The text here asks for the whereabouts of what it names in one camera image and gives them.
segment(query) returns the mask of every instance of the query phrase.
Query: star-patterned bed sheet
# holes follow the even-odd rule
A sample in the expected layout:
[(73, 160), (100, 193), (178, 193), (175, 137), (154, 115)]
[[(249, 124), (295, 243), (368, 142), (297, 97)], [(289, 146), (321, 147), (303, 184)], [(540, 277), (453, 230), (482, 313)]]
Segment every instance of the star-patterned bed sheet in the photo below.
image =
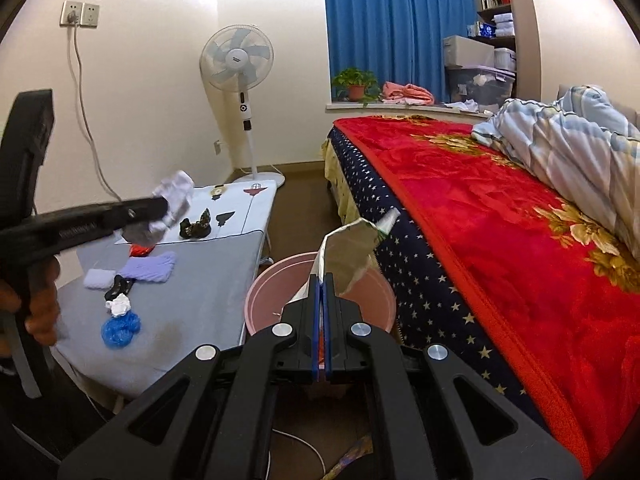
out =
[(396, 295), (396, 321), (404, 344), (419, 349), (445, 344), (548, 431), (526, 389), (476, 321), (402, 203), (338, 128), (333, 127), (329, 140), (360, 215), (377, 222), (391, 207), (401, 212), (375, 255)]

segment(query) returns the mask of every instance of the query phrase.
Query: human hand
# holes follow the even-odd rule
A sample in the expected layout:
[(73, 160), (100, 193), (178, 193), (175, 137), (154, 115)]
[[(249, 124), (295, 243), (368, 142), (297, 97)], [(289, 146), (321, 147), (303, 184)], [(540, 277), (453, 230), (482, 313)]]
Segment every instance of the human hand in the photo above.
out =
[[(24, 321), (28, 333), (41, 345), (51, 346), (56, 343), (54, 325), (60, 314), (56, 278), (60, 275), (60, 264), (55, 258), (44, 265), (46, 287), (31, 297), (29, 310), (31, 315)], [(20, 309), (20, 298), (3, 280), (0, 280), (0, 310), (16, 312)], [(4, 336), (0, 335), (0, 357), (10, 357), (11, 349)]]

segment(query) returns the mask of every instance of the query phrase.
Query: pink bucket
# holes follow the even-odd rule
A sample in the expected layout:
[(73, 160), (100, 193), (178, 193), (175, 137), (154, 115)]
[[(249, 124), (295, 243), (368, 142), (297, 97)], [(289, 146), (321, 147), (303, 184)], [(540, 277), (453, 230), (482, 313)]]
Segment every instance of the pink bucket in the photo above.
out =
[[(316, 253), (296, 254), (273, 264), (258, 276), (244, 300), (244, 320), (249, 334), (280, 320), (282, 307), (305, 284), (315, 259)], [(396, 318), (396, 297), (377, 269), (367, 269), (343, 297), (360, 305), (364, 321), (391, 331)]]

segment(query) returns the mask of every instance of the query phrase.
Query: pillow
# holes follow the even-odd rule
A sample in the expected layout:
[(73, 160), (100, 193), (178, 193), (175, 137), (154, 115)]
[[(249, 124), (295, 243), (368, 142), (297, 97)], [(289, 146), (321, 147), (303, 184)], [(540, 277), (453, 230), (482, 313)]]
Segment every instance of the pillow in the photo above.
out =
[(554, 105), (601, 128), (640, 140), (640, 130), (613, 107), (605, 91), (597, 86), (573, 86)]

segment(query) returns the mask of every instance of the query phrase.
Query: red blanket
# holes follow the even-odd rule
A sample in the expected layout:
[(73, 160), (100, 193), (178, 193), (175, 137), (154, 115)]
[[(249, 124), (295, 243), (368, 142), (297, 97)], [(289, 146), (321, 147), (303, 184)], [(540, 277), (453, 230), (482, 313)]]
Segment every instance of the red blanket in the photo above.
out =
[(553, 435), (585, 475), (640, 405), (640, 266), (623, 244), (471, 126), (335, 126), (414, 218)]

